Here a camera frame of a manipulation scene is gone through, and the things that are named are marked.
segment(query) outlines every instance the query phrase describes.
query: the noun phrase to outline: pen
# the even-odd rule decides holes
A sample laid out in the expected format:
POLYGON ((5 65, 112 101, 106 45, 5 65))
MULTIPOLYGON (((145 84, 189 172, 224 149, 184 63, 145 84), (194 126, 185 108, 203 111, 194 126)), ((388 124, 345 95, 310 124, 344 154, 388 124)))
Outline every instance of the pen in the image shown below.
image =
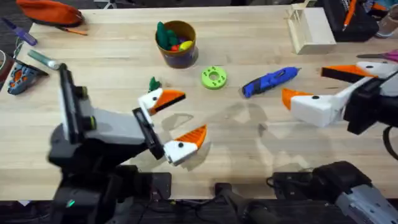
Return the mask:
POLYGON ((351 0, 346 19, 344 20, 343 31, 347 28, 349 22, 351 22, 351 19, 353 18, 355 12, 355 5, 356 5, 356 0, 351 0))
POLYGON ((37 40, 32 37, 28 32, 24 31, 22 28, 16 26, 11 21, 6 18, 1 18, 2 21, 12 30, 14 33, 21 38, 22 40, 26 41, 29 45, 35 46, 37 44, 37 40))
POLYGON ((64 28, 64 27, 57 27, 57 28, 62 30, 62 31, 65 31, 65 32, 70 32, 70 33, 80 34, 80 35, 87 35, 87 33, 85 31, 69 29, 69 28, 64 28))

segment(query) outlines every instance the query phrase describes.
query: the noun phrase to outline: scissors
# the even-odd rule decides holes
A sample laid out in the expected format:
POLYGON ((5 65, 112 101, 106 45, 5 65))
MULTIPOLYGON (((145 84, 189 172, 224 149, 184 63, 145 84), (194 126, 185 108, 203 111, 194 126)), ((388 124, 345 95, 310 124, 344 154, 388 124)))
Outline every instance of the scissors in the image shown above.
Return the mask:
POLYGON ((398 62, 398 49, 391 50, 390 52, 387 52, 387 53, 363 54, 363 55, 357 55, 356 57, 357 58, 383 58, 383 59, 398 62))

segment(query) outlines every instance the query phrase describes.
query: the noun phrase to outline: green ring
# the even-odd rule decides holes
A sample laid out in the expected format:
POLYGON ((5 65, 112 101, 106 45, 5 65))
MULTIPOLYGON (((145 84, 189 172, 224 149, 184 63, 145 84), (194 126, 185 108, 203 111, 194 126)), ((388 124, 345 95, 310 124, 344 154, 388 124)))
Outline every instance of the green ring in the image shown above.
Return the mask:
POLYGON ((217 66, 210 66, 201 73, 201 83, 207 88, 211 90, 218 90, 222 88, 226 83, 227 75, 226 72, 217 66), (216 80, 212 80, 210 78, 211 75, 217 75, 218 78, 216 80))

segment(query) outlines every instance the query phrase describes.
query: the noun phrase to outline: pink scissors handle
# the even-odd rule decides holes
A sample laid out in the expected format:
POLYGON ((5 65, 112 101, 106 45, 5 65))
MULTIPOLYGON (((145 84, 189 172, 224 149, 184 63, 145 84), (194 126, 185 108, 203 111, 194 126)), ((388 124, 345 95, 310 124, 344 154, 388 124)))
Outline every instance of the pink scissors handle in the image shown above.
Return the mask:
POLYGON ((386 53, 386 59, 398 62, 398 49, 386 53))

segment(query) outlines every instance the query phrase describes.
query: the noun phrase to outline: cup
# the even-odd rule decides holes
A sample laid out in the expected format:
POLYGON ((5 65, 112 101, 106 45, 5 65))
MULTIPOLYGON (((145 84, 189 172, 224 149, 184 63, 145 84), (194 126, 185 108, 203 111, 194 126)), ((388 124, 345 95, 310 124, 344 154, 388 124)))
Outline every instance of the cup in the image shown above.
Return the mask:
POLYGON ((167 30, 174 31, 178 38, 184 38, 193 42, 189 48, 179 52, 173 52, 170 50, 165 50, 159 46, 155 34, 157 48, 160 50, 160 53, 162 54, 167 65, 172 68, 187 68, 193 65, 198 57, 198 50, 196 48, 196 33, 193 27, 184 21, 170 21, 166 22, 164 26, 167 30))

